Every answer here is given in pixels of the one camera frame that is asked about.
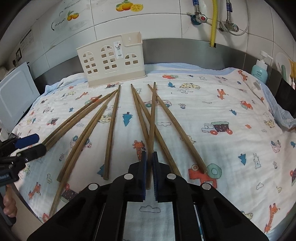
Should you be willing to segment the person's left hand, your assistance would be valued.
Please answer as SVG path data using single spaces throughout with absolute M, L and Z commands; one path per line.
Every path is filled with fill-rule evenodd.
M 16 201 L 13 197 L 13 189 L 10 185 L 6 185 L 6 193 L 4 196 L 3 204 L 4 214 L 10 218 L 16 217 L 18 209 L 16 207 Z

